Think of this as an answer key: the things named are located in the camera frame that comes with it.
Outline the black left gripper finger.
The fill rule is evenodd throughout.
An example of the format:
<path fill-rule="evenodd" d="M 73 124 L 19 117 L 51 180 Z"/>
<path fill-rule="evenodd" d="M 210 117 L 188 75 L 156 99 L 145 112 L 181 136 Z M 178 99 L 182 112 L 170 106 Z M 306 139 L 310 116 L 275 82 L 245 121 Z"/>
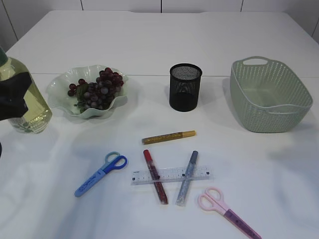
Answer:
<path fill-rule="evenodd" d="M 0 120 L 20 118 L 28 111 L 24 96 L 31 84 L 28 72 L 0 82 Z"/>

